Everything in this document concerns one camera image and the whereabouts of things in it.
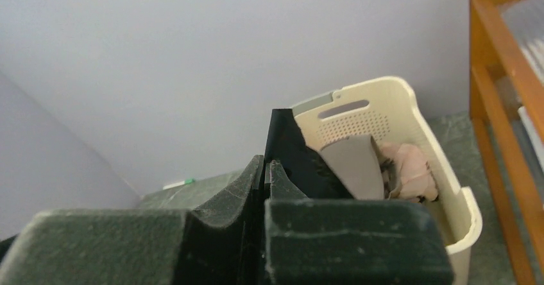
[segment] laundry basket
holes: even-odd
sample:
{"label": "laundry basket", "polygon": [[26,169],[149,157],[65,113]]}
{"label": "laundry basket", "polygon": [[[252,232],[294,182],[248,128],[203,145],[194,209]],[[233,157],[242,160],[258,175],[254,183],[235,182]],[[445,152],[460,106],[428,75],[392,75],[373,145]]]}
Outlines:
{"label": "laundry basket", "polygon": [[426,206],[445,238],[455,285],[468,282],[470,249],[482,231],[482,216],[469,187],[459,181],[423,118],[405,80],[386,76],[346,86],[293,106],[307,146],[319,151],[349,135],[371,134],[378,143],[411,143],[429,160],[439,201]]}

